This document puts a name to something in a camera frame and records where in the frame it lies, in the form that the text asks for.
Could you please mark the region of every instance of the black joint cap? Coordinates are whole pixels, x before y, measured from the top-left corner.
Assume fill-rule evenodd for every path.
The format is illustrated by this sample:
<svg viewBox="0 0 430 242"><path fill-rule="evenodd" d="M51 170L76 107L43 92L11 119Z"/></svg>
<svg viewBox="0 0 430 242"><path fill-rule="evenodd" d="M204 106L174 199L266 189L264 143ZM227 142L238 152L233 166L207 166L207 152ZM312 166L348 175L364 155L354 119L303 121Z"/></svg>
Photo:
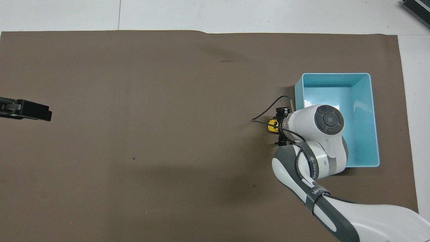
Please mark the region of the black joint cap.
<svg viewBox="0 0 430 242"><path fill-rule="evenodd" d="M344 127L341 112L330 105L322 105L315 112L315 124L325 134L338 134Z"/></svg>

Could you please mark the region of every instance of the plastic bin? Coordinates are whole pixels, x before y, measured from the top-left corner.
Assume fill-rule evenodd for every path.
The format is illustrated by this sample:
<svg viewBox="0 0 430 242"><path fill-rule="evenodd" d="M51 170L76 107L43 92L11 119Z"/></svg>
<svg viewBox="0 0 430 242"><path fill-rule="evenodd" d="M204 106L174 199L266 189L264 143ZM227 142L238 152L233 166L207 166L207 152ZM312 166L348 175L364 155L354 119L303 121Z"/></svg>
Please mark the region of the plastic bin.
<svg viewBox="0 0 430 242"><path fill-rule="evenodd" d="M347 167L379 166L372 83L368 73L304 73L295 85L296 109L328 104L345 119Z"/></svg>

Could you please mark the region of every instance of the table surface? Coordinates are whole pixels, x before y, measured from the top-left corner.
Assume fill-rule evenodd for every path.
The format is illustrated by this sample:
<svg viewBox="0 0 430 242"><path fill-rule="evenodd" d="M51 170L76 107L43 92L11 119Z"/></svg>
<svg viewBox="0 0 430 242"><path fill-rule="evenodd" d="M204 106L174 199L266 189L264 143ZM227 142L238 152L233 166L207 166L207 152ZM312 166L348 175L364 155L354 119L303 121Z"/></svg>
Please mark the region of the table surface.
<svg viewBox="0 0 430 242"><path fill-rule="evenodd" d="M199 30L399 36L415 185L430 220L430 29L398 0L0 1L0 31Z"/></svg>

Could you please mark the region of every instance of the brown mat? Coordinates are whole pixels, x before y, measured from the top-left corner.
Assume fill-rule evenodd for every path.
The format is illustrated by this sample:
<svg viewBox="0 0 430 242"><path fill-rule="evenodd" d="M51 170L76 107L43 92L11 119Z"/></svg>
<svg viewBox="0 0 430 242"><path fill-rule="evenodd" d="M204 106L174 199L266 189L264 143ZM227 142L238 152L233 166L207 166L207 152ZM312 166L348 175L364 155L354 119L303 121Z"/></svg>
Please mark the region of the brown mat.
<svg viewBox="0 0 430 242"><path fill-rule="evenodd" d="M249 121L304 72L373 81L380 167L319 183L418 210L396 36L3 32L0 68L0 96L53 111L0 120L0 241L335 241Z"/></svg>

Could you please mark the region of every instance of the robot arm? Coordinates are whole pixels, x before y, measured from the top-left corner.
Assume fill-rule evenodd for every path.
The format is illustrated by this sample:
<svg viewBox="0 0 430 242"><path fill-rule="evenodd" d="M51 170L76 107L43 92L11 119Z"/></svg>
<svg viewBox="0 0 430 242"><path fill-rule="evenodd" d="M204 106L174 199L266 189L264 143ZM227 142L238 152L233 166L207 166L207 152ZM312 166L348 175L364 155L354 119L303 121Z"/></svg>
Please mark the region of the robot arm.
<svg viewBox="0 0 430 242"><path fill-rule="evenodd" d="M342 114L329 105L295 111L279 122L280 127L301 134L306 142L279 147L272 159L278 180L291 189L339 241L430 241L430 223L412 210L346 202L332 197L315 182L346 167L343 122ZM294 134L285 135L290 140L299 140Z"/></svg>

